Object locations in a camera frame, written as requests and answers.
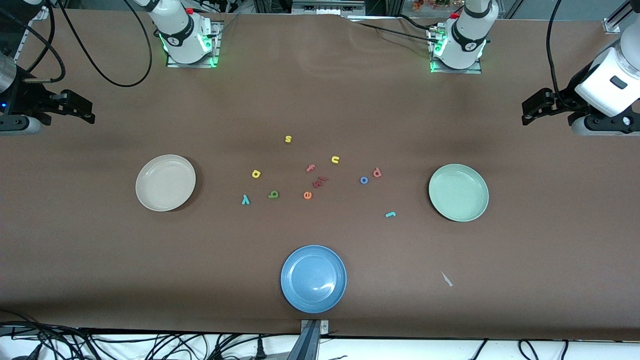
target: brown table surface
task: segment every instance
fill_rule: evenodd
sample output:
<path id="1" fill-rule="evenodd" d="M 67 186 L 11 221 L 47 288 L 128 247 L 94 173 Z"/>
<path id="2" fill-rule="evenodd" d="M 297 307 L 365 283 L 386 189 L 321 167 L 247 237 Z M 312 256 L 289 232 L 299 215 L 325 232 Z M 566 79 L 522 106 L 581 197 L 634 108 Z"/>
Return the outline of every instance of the brown table surface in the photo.
<path id="1" fill-rule="evenodd" d="M 130 13 L 70 13 L 106 74 L 144 72 Z M 0 138 L 1 307 L 71 326 L 291 332 L 309 315 L 282 295 L 281 267 L 322 244 L 348 271 L 320 315 L 339 334 L 640 338 L 639 140 L 574 135 L 565 115 L 521 125 L 520 103 L 551 85 L 546 22 L 496 22 L 483 74 L 459 76 L 431 74 L 420 40 L 338 16 L 242 15 L 217 69 L 167 69 L 153 38 L 148 79 L 116 88 L 60 15 L 68 72 L 48 88 L 90 99 L 97 120 L 54 116 L 39 135 Z M 613 39 L 599 22 L 554 28 L 561 86 Z M 20 63 L 40 48 L 30 40 Z M 47 55 L 35 74 L 58 71 Z M 198 174 L 168 213 L 134 190 L 162 154 Z M 426 195 L 448 163 L 489 186 L 473 222 L 445 219 Z M 375 167 L 383 176 L 362 186 Z M 329 181 L 314 190 L 317 176 Z"/>

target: power cord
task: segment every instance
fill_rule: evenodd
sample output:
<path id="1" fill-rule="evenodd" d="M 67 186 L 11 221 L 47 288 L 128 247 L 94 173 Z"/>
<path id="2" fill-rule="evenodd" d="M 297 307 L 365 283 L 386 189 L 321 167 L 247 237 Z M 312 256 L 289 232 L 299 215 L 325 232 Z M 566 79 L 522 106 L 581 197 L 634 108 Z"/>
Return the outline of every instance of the power cord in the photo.
<path id="1" fill-rule="evenodd" d="M 206 346 L 204 351 L 204 358 L 218 357 L 222 353 L 231 347 L 238 345 L 238 343 L 231 344 L 235 339 L 240 337 L 240 334 L 222 334 L 218 336 L 216 350 L 209 353 L 209 344 L 206 339 L 206 335 L 210 333 L 198 332 L 196 334 L 156 334 L 155 338 L 141 338 L 135 340 L 109 340 L 95 337 L 96 329 L 76 329 L 71 327 L 65 327 L 61 325 L 49 325 L 40 323 L 35 319 L 28 316 L 15 313 L 13 311 L 1 310 L 13 316 L 17 316 L 21 321 L 5 321 L 0 322 L 0 327 L 9 328 L 8 332 L 0 332 L 0 338 L 2 336 L 20 336 L 21 340 L 34 340 L 39 341 L 38 347 L 45 347 L 53 352 L 53 358 L 55 360 L 122 360 L 120 356 L 114 356 L 108 352 L 108 349 L 101 346 L 101 343 L 120 345 L 128 343 L 142 343 L 145 341 L 153 341 L 153 346 L 145 356 L 145 360 L 152 359 L 164 359 L 167 360 L 175 354 L 181 352 L 187 352 L 189 354 L 189 360 L 200 360 L 196 354 L 195 346 L 191 343 L 195 339 L 202 337 Z M 265 336 L 276 336 L 280 334 L 272 334 Z M 245 341 L 239 341 L 244 343 L 246 341 L 252 341 L 255 338 L 250 338 Z M 68 347 L 60 350 L 60 345 Z"/>
<path id="2" fill-rule="evenodd" d="M 560 100 L 562 105 L 566 106 L 569 110 L 578 111 L 579 110 L 578 108 L 574 106 L 569 106 L 569 104 L 566 101 L 564 101 L 563 95 L 560 93 L 560 90 L 558 90 L 558 80 L 556 78 L 556 66 L 554 65 L 554 59 L 553 59 L 553 56 L 551 55 L 551 28 L 554 25 L 554 20 L 556 19 L 556 13 L 558 12 L 558 8 L 560 7 L 561 3 L 562 3 L 562 0 L 557 0 L 556 5 L 554 6 L 554 11 L 551 13 L 551 17 L 549 18 L 549 25 L 547 27 L 547 39 L 546 39 L 547 60 L 549 61 L 549 70 L 551 71 L 551 82 L 553 83 L 554 92 L 556 93 L 558 100 Z"/>
<path id="3" fill-rule="evenodd" d="M 564 347 L 562 350 L 562 354 L 560 355 L 560 360 L 564 360 L 564 357 L 566 355 L 566 351 L 569 350 L 569 340 L 563 340 L 564 343 Z M 536 360 L 538 359 L 538 354 L 536 353 L 536 350 L 533 349 L 533 345 L 531 345 L 531 343 L 529 342 L 529 340 L 520 340 L 518 341 L 518 350 L 520 351 L 520 354 L 522 354 L 522 357 L 524 357 L 526 360 L 532 360 L 530 357 L 526 356 L 524 354 L 524 350 L 522 350 L 522 344 L 527 344 L 529 346 L 529 348 L 531 349 L 531 353 L 533 354 L 534 358 Z"/>
<path id="4" fill-rule="evenodd" d="M 56 34 L 56 19 L 55 16 L 53 15 L 53 8 L 51 7 L 51 2 L 49 0 L 45 0 L 45 6 L 47 7 L 47 10 L 49 11 L 49 38 L 47 38 L 47 41 L 50 44 L 53 44 L 53 36 L 55 36 Z M 28 72 L 33 71 L 33 69 L 36 68 L 36 66 L 38 66 L 38 64 L 42 61 L 42 58 L 44 58 L 45 54 L 47 54 L 47 51 L 49 50 L 48 47 L 44 47 L 44 49 L 42 49 L 42 51 L 40 51 L 40 54 L 38 55 L 38 57 L 36 58 L 36 60 L 31 64 L 31 66 L 29 66 L 27 68 Z"/>
<path id="5" fill-rule="evenodd" d="M 258 350 L 255 352 L 255 360 L 264 360 L 267 358 L 267 354 L 264 352 L 262 346 L 262 335 L 258 335 Z"/>
<path id="6" fill-rule="evenodd" d="M 396 15 L 396 16 L 394 16 L 394 17 L 401 17 L 401 18 L 403 18 L 404 20 L 407 20 L 409 23 L 411 23 L 411 25 L 415 26 L 416 28 L 423 29 L 423 30 L 428 30 L 428 29 L 429 29 L 429 26 L 420 25 L 420 24 L 418 24 L 417 22 L 413 21 L 413 19 L 412 19 L 412 18 L 410 18 L 409 16 L 406 16 L 405 14 L 401 14 L 401 13 L 399 13 L 399 14 L 397 14 L 397 15 Z"/>
<path id="7" fill-rule="evenodd" d="M 54 79 L 25 79 L 23 81 L 25 83 L 41 83 L 42 84 L 42 83 L 57 83 L 60 80 L 62 80 L 65 77 L 65 75 L 67 74 L 67 70 L 65 68 L 65 64 L 62 62 L 62 58 L 60 58 L 60 55 L 53 48 L 51 43 L 46 41 L 45 38 L 42 37 L 42 35 L 40 35 L 37 31 L 32 29 L 31 26 L 29 26 L 29 25 L 23 23 L 22 21 L 20 21 L 18 18 L 16 18 L 12 14 L 10 14 L 8 11 L 6 11 L 4 8 L 0 7 L 0 13 L 3 14 L 5 17 L 9 18 L 14 23 L 18 24 L 23 30 L 28 30 L 30 33 L 33 34 L 33 36 L 37 37 L 38 40 L 40 40 L 44 44 L 44 46 L 51 51 L 53 56 L 55 56 L 56 60 L 58 61 L 58 64 L 60 65 L 60 76 L 58 76 L 57 78 L 54 78 Z"/>
<path id="8" fill-rule="evenodd" d="M 40 349 L 42 349 L 42 344 L 38 344 L 33 351 L 28 356 L 18 356 L 14 357 L 12 360 L 38 360 L 38 356 L 40 355 Z"/>
<path id="9" fill-rule="evenodd" d="M 248 339 L 245 339 L 245 340 L 238 341 L 237 343 L 233 343 L 233 344 L 231 344 L 231 345 L 229 345 L 229 346 L 227 346 L 227 347 L 222 347 L 222 348 L 221 348 L 221 350 L 220 350 L 219 352 L 216 352 L 216 351 L 214 350 L 214 351 L 211 353 L 211 355 L 207 358 L 207 360 L 213 360 L 216 356 L 222 356 L 222 353 L 224 353 L 225 351 L 228 351 L 229 349 L 231 349 L 231 348 L 233 348 L 233 347 L 236 347 L 236 346 L 238 346 L 238 345 L 240 345 L 240 344 L 247 343 L 247 342 L 249 342 L 249 341 L 255 341 L 255 340 L 258 340 L 258 338 L 262 338 L 262 339 L 264 339 L 264 338 L 270 338 L 270 337 L 272 337 L 272 336 L 284 336 L 284 335 L 295 335 L 295 336 L 299 336 L 300 334 L 299 334 L 299 333 L 298 333 L 298 334 L 296 334 L 296 333 L 261 334 L 261 335 L 259 335 L 259 336 L 255 336 L 255 337 L 252 337 L 252 338 L 248 338 Z M 238 335 L 238 334 L 235 334 L 235 335 L 232 335 L 232 336 L 235 336 L 232 340 L 234 340 L 234 339 L 236 339 L 236 338 L 240 337 L 240 335 Z"/>
<path id="10" fill-rule="evenodd" d="M 67 24 L 69 24 L 69 28 L 71 29 L 71 32 L 73 32 L 74 37 L 78 41 L 78 44 L 80 45 L 80 48 L 82 48 L 82 51 L 84 52 L 84 55 L 86 55 L 86 58 L 89 59 L 89 62 L 91 63 L 93 68 L 98 72 L 98 74 L 100 74 L 100 76 L 102 76 L 102 78 L 104 78 L 106 81 L 109 81 L 111 84 L 113 84 L 115 86 L 119 86 L 121 88 L 131 88 L 131 87 L 134 87 L 134 86 L 140 84 L 141 82 L 143 82 L 147 78 L 147 76 L 149 75 L 149 72 L 151 71 L 151 65 L 153 63 L 153 54 L 152 54 L 152 50 L 151 50 L 151 42 L 149 41 L 149 35 L 147 34 L 147 29 L 145 28 L 145 25 L 142 23 L 142 20 L 140 20 L 140 17 L 136 13 L 136 11 L 133 9 L 133 7 L 131 7 L 131 4 L 129 4 L 129 2 L 127 0 L 122 0 L 122 1 L 131 10 L 133 15 L 136 17 L 136 20 L 138 20 L 138 24 L 140 24 L 140 28 L 142 29 L 142 32 L 143 32 L 143 34 L 145 36 L 145 40 L 147 41 L 147 48 L 148 48 L 148 52 L 149 52 L 149 65 L 147 67 L 147 71 L 142 76 L 142 78 L 140 78 L 140 80 L 138 80 L 138 81 L 136 81 L 134 83 L 131 83 L 131 84 L 120 84 L 120 83 L 117 83 L 117 82 L 109 79 L 109 77 L 107 77 L 107 75 L 105 75 L 100 70 L 100 68 L 98 68 L 98 65 L 95 64 L 93 58 L 91 57 L 91 55 L 89 55 L 89 52 L 86 50 L 86 47 L 82 43 L 82 40 L 80 40 L 80 36 L 78 35 L 74 25 L 71 23 L 71 19 L 69 19 L 69 16 L 67 15 L 67 11 L 66 11 L 65 7 L 62 5 L 62 3 L 59 3 L 59 5 L 60 5 L 60 10 L 62 11 L 62 15 L 64 15 L 65 19 L 67 20 Z"/>
<path id="11" fill-rule="evenodd" d="M 536 353 L 536 349 L 533 348 L 533 345 L 531 345 L 529 340 L 520 340 L 520 341 L 518 341 L 518 350 L 522 354 L 522 357 L 524 357 L 526 360 L 532 360 L 529 356 L 526 356 L 524 354 L 524 350 L 522 350 L 522 344 L 527 344 L 529 346 L 529 349 L 531 349 L 531 352 L 533 353 L 533 357 L 535 357 L 536 360 L 540 360 L 540 359 L 538 359 L 538 354 Z"/>
<path id="12" fill-rule="evenodd" d="M 480 344 L 480 347 L 478 347 L 478 349 L 476 350 L 476 354 L 469 360 L 477 360 L 478 356 L 480 356 L 480 351 L 482 351 L 482 349 L 484 348 L 484 346 L 486 345 L 486 343 L 489 341 L 489 339 L 484 339 L 482 341 L 482 343 Z"/>
<path id="13" fill-rule="evenodd" d="M 363 24 L 361 22 L 358 22 L 358 24 L 360 24 L 362 26 L 366 26 L 368 28 L 372 28 L 372 29 L 378 29 L 378 30 L 386 31 L 387 33 L 393 33 L 393 34 L 402 35 L 404 37 L 416 38 L 416 39 L 424 40 L 424 41 L 427 41 L 427 42 L 437 42 L 437 40 L 432 39 L 432 38 L 419 37 L 417 35 L 411 35 L 411 34 L 402 33 L 400 31 L 396 31 L 396 30 L 385 29 L 385 28 L 381 28 L 381 27 L 375 26 L 375 25 Z"/>

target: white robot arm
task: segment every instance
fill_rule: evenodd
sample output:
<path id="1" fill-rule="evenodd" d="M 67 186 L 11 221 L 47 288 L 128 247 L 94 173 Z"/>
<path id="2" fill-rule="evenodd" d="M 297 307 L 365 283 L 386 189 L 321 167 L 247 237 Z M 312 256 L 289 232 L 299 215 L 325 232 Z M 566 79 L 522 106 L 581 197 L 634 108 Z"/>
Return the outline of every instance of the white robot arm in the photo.
<path id="1" fill-rule="evenodd" d="M 486 36 L 498 18 L 495 0 L 467 0 L 457 19 L 448 19 L 444 40 L 434 51 L 434 56 L 452 69 L 466 69 L 482 55 Z"/>
<path id="2" fill-rule="evenodd" d="M 0 1 L 0 28 L 15 25 L 31 29 L 26 24 L 43 5 L 44 0 Z M 57 94 L 47 90 L 43 81 L 34 80 L 37 80 L 36 77 L 17 65 L 7 52 L 0 53 L 0 136 L 39 133 L 43 126 L 51 125 L 51 113 L 75 116 L 89 124 L 95 123 L 91 101 L 71 90 L 62 90 Z"/>
<path id="3" fill-rule="evenodd" d="M 180 0 L 135 0 L 149 12 L 166 52 L 178 63 L 190 64 L 211 52 L 211 20 L 189 12 Z"/>
<path id="4" fill-rule="evenodd" d="M 631 1 L 640 13 L 640 0 Z M 558 94 L 543 88 L 522 103 L 522 124 L 566 111 L 579 135 L 640 135 L 640 114 L 633 103 L 640 98 L 640 19 L 608 45 Z"/>

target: metal bracket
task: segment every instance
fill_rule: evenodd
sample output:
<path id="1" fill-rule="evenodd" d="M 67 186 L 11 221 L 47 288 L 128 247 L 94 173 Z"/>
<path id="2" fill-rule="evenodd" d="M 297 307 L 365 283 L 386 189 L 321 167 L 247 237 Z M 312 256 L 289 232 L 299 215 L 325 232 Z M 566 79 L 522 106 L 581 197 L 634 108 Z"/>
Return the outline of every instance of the metal bracket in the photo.
<path id="1" fill-rule="evenodd" d="M 33 22 L 37 20 L 44 20 L 49 17 L 49 9 L 46 6 L 42 6 L 42 9 L 36 14 L 36 16 L 29 21 L 29 26 L 33 27 Z M 17 63 L 18 57 L 22 52 L 22 48 L 24 47 L 24 43 L 27 42 L 27 36 L 29 35 L 29 30 L 25 30 L 24 34 L 22 34 L 22 39 L 20 39 L 20 44 L 18 45 L 18 49 L 13 56 L 13 60 Z"/>
<path id="2" fill-rule="evenodd" d="M 433 26 L 429 30 L 426 30 L 427 38 L 435 39 L 438 42 L 429 42 L 429 58 L 431 62 L 431 72 L 445 72 L 449 74 L 482 74 L 482 66 L 480 66 L 480 59 L 477 59 L 470 67 L 466 69 L 453 69 L 445 65 L 440 58 L 435 55 L 436 51 L 440 50 L 444 40 L 447 38 L 447 30 L 444 27 L 444 23 L 441 22 L 437 26 Z"/>
<path id="3" fill-rule="evenodd" d="M 167 53 L 166 66 L 167 67 L 184 67 L 184 68 L 196 68 L 196 69 L 209 69 L 212 67 L 218 67 L 218 58 L 220 57 L 220 45 L 222 44 L 222 30 L 224 29 L 223 21 L 211 21 L 211 27 L 206 29 L 207 33 L 213 35 L 208 41 L 211 41 L 211 51 L 207 53 L 202 59 L 190 63 L 183 64 L 175 61 Z"/>
<path id="4" fill-rule="evenodd" d="M 633 9 L 631 8 L 631 3 L 629 1 L 625 1 L 619 8 L 617 8 L 608 18 L 602 20 L 602 27 L 604 28 L 604 32 L 607 34 L 617 34 L 620 32 L 620 27 L 618 26 L 622 20 L 626 19 L 631 13 Z"/>
<path id="5" fill-rule="evenodd" d="M 323 321 L 327 322 L 324 330 L 328 331 L 328 320 L 302 320 L 302 331 L 287 360 L 317 360 Z"/>
<path id="6" fill-rule="evenodd" d="M 300 322 L 300 332 L 305 329 L 306 324 L 313 320 L 302 320 Z M 320 320 L 320 335 L 327 335 L 329 333 L 329 320 Z"/>

